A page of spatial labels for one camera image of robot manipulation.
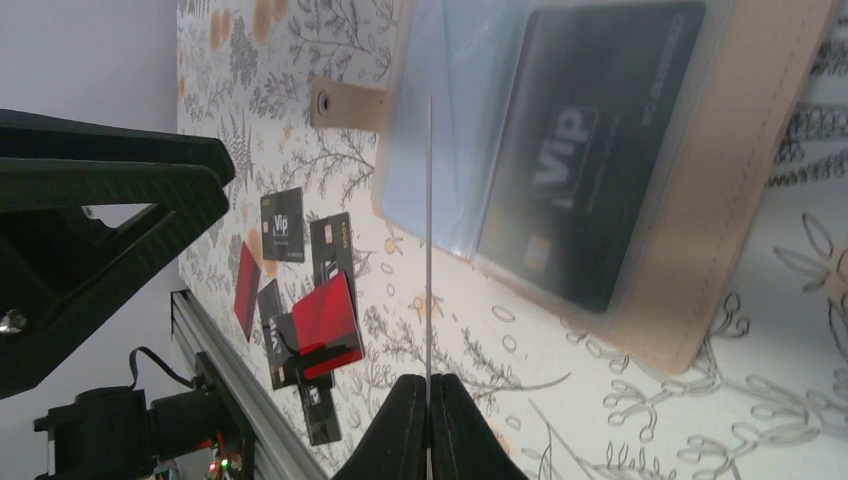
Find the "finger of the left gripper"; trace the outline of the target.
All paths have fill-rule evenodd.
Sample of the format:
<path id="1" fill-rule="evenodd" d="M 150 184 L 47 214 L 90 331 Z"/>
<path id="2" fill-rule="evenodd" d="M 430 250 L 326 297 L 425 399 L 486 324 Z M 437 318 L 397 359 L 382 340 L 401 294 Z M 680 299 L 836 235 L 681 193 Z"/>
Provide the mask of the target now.
<path id="1" fill-rule="evenodd" d="M 185 164 L 4 158 L 1 394 L 33 389 L 229 203 L 217 174 Z"/>
<path id="2" fill-rule="evenodd" d="M 1 155 L 11 158 L 162 163 L 210 169 L 222 186 L 236 176 L 217 138 L 135 130 L 1 111 Z"/>

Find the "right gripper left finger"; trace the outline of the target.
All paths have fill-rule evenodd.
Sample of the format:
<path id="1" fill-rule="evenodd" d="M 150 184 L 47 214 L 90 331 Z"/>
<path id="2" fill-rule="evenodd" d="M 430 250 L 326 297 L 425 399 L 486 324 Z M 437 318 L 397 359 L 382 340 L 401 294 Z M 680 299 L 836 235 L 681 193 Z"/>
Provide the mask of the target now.
<path id="1" fill-rule="evenodd" d="M 426 477 L 426 381 L 397 378 L 370 426 L 334 480 L 416 480 Z"/>

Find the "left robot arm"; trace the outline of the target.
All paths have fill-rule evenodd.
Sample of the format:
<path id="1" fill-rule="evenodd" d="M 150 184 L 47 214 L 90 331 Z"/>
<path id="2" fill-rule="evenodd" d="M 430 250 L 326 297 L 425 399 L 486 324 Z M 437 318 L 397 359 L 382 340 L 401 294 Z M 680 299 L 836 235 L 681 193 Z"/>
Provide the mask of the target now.
<path id="1" fill-rule="evenodd" d="M 1 394 L 47 378 L 229 208 L 235 169 L 215 138 L 1 113 Z M 183 392 L 78 394 L 33 428 L 57 479 L 142 479 L 205 448 L 214 478 L 250 479 L 256 435 L 206 352 Z"/>

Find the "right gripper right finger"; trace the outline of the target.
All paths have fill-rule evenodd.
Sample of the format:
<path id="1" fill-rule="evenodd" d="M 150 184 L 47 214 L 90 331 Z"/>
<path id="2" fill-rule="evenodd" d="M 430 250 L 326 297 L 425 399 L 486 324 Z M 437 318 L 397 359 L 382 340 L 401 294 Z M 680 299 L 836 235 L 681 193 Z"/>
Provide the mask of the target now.
<path id="1" fill-rule="evenodd" d="M 430 448 L 435 479 L 508 480 L 526 476 L 510 459 L 462 381 L 430 378 Z"/>

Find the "plain black card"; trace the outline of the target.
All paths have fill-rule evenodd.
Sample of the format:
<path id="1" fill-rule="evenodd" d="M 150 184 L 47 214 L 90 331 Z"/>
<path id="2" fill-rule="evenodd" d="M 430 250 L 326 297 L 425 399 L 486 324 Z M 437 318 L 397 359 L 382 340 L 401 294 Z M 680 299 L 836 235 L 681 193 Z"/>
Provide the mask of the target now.
<path id="1" fill-rule="evenodd" d="M 480 259 L 608 308 L 706 12 L 701 1 L 531 12 Z"/>

